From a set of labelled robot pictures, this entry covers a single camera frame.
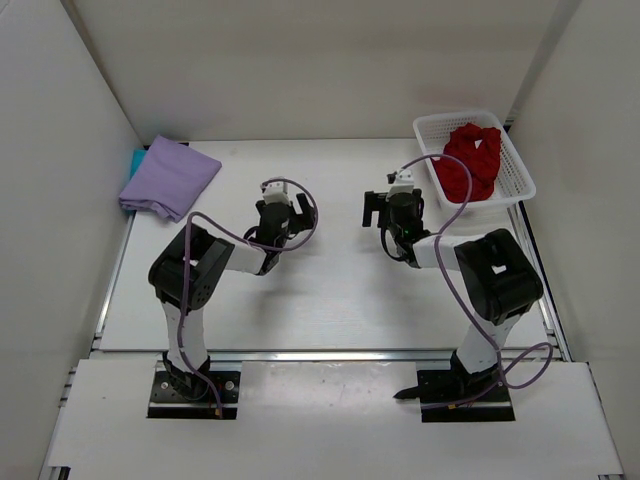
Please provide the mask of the teal t shirt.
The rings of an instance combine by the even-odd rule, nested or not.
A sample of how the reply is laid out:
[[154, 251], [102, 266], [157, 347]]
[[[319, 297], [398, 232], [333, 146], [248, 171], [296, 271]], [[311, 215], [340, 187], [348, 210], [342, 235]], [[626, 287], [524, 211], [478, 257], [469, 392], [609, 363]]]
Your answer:
[[136, 171], [138, 170], [141, 163], [143, 162], [146, 153], [147, 151], [145, 149], [136, 149], [133, 152], [131, 165], [130, 165], [129, 178], [132, 178], [135, 175]]

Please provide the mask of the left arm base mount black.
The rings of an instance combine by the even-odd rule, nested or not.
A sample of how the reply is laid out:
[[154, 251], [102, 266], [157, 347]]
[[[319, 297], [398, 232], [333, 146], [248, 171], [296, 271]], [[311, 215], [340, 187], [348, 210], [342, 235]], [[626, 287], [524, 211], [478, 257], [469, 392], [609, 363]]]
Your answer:
[[241, 386], [238, 367], [222, 367], [207, 359], [198, 371], [179, 370], [169, 361], [156, 364], [149, 394], [150, 419], [235, 420]]

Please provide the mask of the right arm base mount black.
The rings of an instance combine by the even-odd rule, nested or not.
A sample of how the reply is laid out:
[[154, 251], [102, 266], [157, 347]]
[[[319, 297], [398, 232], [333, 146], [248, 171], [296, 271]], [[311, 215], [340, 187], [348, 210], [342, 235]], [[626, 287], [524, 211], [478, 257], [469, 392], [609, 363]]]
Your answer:
[[418, 370], [417, 384], [394, 394], [397, 401], [418, 400], [423, 423], [512, 422], [509, 390], [497, 372], [479, 377], [454, 370]]

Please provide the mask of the lavender t shirt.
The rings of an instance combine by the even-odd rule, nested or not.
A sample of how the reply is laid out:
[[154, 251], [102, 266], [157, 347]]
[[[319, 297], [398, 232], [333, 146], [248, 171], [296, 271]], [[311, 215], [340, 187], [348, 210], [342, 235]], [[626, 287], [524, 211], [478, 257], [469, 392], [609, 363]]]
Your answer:
[[119, 205], [177, 223], [221, 169], [220, 161], [158, 135], [119, 194]]

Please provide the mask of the red t shirt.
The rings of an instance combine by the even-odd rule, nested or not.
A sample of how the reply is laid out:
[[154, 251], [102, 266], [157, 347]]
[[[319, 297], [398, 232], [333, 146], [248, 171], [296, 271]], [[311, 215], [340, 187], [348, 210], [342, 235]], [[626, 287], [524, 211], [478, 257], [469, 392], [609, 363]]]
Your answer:
[[[495, 188], [501, 166], [501, 131], [495, 127], [481, 128], [467, 123], [450, 134], [444, 154], [456, 157], [468, 169], [472, 180], [470, 202], [489, 199]], [[468, 182], [465, 170], [449, 158], [434, 162], [434, 168], [446, 198], [462, 203]]]

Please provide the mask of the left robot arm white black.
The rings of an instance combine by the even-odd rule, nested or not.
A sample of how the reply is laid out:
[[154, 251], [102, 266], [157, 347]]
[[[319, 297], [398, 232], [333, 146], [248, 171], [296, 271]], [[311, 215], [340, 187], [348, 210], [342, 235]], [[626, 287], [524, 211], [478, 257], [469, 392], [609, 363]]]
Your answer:
[[317, 227], [317, 205], [305, 193], [294, 206], [283, 193], [264, 193], [256, 203], [259, 223], [236, 243], [216, 237], [188, 219], [184, 228], [152, 264], [148, 281], [166, 317], [169, 339], [163, 364], [172, 388], [189, 402], [219, 388], [210, 380], [210, 357], [204, 340], [204, 307], [227, 271], [265, 276], [289, 244]]

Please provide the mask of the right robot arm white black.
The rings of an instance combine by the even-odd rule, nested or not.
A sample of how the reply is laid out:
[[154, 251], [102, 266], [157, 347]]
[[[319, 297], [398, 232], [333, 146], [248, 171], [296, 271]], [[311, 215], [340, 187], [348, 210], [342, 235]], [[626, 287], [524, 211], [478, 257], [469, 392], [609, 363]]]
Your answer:
[[419, 189], [391, 196], [367, 191], [362, 225], [371, 226], [378, 213], [383, 251], [389, 251], [388, 238], [396, 247], [392, 260], [415, 269], [438, 268], [449, 286], [451, 271], [462, 275], [467, 297], [452, 294], [470, 315], [471, 326], [433, 389], [470, 400], [500, 380], [498, 354], [513, 326], [541, 298], [542, 282], [510, 231], [480, 236], [432, 233], [423, 226], [423, 209]]

